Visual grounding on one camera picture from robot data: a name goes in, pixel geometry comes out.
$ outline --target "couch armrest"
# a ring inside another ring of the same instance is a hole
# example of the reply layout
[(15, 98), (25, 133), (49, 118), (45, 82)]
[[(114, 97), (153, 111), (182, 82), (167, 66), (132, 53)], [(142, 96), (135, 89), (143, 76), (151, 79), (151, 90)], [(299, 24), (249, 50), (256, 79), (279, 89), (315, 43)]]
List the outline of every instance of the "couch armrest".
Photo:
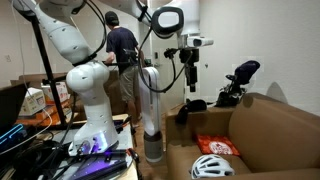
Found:
[(179, 110), (166, 113), (166, 145), (172, 140), (192, 140), (196, 134), (228, 135), (229, 119), (234, 108), (211, 107), (206, 111), (189, 113), (186, 125), (177, 125), (175, 117)]
[(264, 173), (242, 174), (228, 177), (212, 178), (214, 180), (319, 180), (320, 169), (308, 168), (288, 171), (274, 171)]

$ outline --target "computer monitor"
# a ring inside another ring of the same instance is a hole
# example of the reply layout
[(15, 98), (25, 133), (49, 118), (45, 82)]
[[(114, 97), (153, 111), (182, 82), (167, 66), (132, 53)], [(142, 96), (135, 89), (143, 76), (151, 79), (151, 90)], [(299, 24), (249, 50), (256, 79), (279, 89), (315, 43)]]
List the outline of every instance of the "computer monitor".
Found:
[(0, 135), (6, 133), (15, 124), (27, 87), (29, 82), (0, 89)]

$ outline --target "couch cushion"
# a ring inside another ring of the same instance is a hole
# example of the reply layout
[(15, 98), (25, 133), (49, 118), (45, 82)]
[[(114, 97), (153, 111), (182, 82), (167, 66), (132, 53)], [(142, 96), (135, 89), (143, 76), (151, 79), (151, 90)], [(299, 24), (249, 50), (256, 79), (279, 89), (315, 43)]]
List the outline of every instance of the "couch cushion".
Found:
[(229, 138), (253, 172), (320, 167), (320, 117), (257, 93), (233, 112)]
[[(167, 146), (167, 167), (170, 179), (191, 179), (189, 171), (201, 155), (195, 142), (172, 140)], [(238, 156), (221, 155), (221, 157), (230, 163), (236, 174), (251, 173)]]
[(233, 110), (233, 108), (211, 107), (206, 111), (189, 113), (186, 125), (175, 123), (178, 108), (168, 111), (166, 113), (166, 141), (195, 140), (197, 134), (227, 136), (229, 119)]

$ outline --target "shorts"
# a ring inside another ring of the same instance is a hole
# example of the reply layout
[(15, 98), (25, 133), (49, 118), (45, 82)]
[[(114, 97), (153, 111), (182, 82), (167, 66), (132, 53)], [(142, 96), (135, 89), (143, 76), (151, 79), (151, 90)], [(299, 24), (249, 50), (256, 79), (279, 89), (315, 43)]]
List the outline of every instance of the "shorts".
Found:
[(138, 66), (130, 66), (120, 74), (120, 91), (123, 101), (134, 101), (135, 97), (140, 96), (138, 76)]

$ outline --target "cardboard box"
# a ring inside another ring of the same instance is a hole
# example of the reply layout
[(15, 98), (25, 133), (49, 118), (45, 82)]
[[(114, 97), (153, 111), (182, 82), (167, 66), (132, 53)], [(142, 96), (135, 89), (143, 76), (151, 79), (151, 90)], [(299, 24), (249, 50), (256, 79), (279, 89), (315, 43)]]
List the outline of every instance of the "cardboard box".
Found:
[[(71, 108), (68, 101), (61, 103), (62, 110), (65, 116), (71, 113)], [(19, 116), (16, 123), (24, 125), (34, 125), (37, 127), (46, 127), (50, 124), (50, 116), (52, 118), (52, 125), (61, 124), (59, 114), (57, 112), (57, 107), (55, 105), (47, 105), (44, 111), (39, 111), (31, 116)]]
[(44, 94), (41, 89), (28, 88), (19, 116), (31, 116), (46, 107)]
[[(54, 105), (54, 99), (52, 95), (52, 90), (49, 84), (43, 85), (41, 83), (41, 87), (45, 96), (46, 104)], [(64, 102), (69, 99), (68, 89), (65, 82), (56, 82), (56, 88), (58, 91), (60, 102)]]

